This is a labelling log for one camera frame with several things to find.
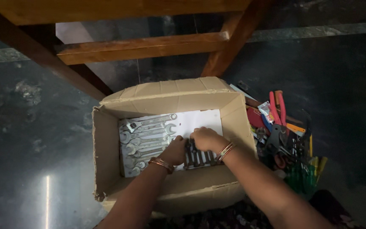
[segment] plastic packet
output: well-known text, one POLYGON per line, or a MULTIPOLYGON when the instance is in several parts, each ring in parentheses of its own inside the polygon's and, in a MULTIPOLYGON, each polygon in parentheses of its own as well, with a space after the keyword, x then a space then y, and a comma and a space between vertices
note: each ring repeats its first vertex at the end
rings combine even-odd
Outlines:
POLYGON ((273 115, 270 111, 269 101, 264 102, 263 104, 258 106, 259 111, 266 117, 269 123, 273 123, 273 115))

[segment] cardboard box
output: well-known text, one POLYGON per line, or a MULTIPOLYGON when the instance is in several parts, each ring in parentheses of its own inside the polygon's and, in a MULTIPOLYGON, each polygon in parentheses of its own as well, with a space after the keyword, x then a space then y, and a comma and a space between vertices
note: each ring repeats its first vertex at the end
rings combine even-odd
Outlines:
MULTIPOLYGON (((110 210, 133 180, 120 174, 118 120, 191 110, 220 109, 224 137, 256 154, 244 95, 216 77, 161 81, 126 88, 107 96, 93 109, 95 191, 110 210)), ((225 165, 176 171, 166 177, 154 211, 178 216, 227 207, 244 190, 225 165)))

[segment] gold bangle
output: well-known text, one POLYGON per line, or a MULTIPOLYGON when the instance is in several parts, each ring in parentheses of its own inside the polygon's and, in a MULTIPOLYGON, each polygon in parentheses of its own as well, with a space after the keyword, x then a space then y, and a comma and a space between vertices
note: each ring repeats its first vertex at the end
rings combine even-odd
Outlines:
POLYGON ((236 144, 230 142, 226 147, 224 147, 216 157, 217 164, 221 164, 222 159, 234 148, 236 144))
POLYGON ((168 174, 172 174, 173 171, 175 170, 175 168, 172 165, 170 165, 169 163, 167 163, 166 161, 164 161, 164 160, 162 160, 162 159, 160 159, 158 157, 151 158, 149 160, 148 164, 150 164, 152 162, 155 163, 155 164, 158 164, 158 165, 161 165, 161 166, 165 167, 168 170, 168 174))

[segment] red pliers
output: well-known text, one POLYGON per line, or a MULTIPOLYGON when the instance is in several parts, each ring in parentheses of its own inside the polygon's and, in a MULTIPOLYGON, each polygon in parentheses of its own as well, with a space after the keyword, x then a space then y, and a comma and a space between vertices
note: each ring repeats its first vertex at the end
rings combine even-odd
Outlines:
POLYGON ((275 124, 279 124, 281 126, 286 127, 286 108, 285 108, 285 102, 283 101, 282 93, 278 93, 278 98, 279 98, 279 105, 281 107, 281 117, 279 118, 278 112, 276 111, 275 95, 273 91, 269 92, 270 110, 272 112, 273 119, 275 120, 275 124))

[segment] wooden table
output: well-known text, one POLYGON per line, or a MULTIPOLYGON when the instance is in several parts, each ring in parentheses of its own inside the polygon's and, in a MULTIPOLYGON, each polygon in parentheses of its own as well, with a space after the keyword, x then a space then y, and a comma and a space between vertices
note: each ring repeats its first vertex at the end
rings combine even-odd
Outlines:
POLYGON ((272 0, 0 0, 0 40, 91 97, 111 89, 85 63, 210 52, 202 77, 221 77, 272 0), (63 44, 55 24, 225 12, 218 33, 63 44))

